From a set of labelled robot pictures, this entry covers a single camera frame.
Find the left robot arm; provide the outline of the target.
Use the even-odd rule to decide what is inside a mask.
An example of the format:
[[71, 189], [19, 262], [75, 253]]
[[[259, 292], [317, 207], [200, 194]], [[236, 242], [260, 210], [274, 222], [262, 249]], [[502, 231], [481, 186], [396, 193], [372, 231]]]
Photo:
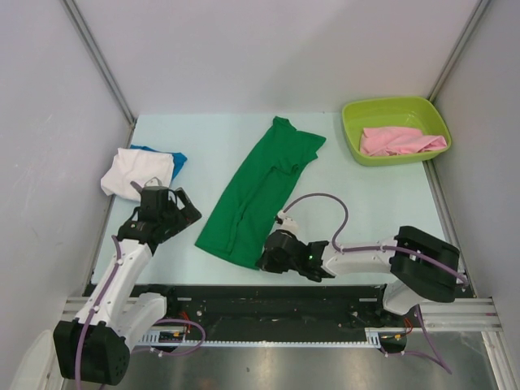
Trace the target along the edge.
[[141, 294], [127, 309], [136, 281], [157, 248], [201, 218], [182, 188], [140, 187], [140, 203], [112, 237], [115, 253], [101, 281], [53, 338], [60, 373], [77, 384], [119, 384], [139, 339], [157, 322], [168, 325], [179, 304], [157, 292]]

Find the lime green plastic basin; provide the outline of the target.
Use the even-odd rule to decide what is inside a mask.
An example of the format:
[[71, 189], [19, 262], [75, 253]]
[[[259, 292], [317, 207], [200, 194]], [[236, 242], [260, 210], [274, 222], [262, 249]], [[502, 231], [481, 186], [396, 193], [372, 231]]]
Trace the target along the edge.
[[[437, 109], [423, 97], [381, 97], [344, 106], [342, 110], [347, 145], [357, 163], [366, 167], [384, 167], [419, 163], [437, 157], [447, 151], [452, 138]], [[370, 157], [360, 151], [364, 128], [407, 127], [417, 128], [425, 135], [443, 136], [445, 149], [417, 154]]]

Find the green t shirt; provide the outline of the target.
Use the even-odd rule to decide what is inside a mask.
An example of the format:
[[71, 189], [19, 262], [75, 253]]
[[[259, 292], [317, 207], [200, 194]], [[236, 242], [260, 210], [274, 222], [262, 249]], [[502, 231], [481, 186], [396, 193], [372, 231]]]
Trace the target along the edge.
[[254, 269], [277, 213], [326, 140], [276, 116], [224, 189], [196, 247]]

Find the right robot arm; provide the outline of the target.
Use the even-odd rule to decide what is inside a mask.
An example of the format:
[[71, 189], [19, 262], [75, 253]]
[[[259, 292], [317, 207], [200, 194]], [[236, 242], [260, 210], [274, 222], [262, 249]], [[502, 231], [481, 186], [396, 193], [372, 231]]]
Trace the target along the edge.
[[277, 229], [266, 239], [256, 266], [266, 272], [295, 271], [314, 282], [354, 274], [393, 275], [383, 287], [375, 317], [393, 326], [424, 301], [451, 303], [458, 282], [460, 251], [416, 227], [401, 227], [390, 240], [341, 247], [331, 241], [304, 243], [290, 231]]

